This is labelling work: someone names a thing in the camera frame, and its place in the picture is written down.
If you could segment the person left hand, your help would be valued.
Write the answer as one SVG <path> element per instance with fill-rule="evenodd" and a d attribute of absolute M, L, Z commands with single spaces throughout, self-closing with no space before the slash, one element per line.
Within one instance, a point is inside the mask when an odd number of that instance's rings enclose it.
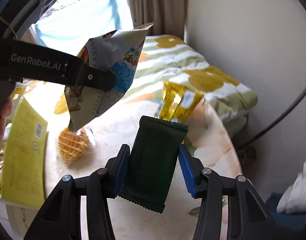
<path fill-rule="evenodd" d="M 0 150 L 2 148 L 3 135 L 6 127 L 6 118 L 11 114 L 11 112 L 12 112 L 12 100 L 8 98 L 7 102 L 1 108 L 0 111 Z"/>

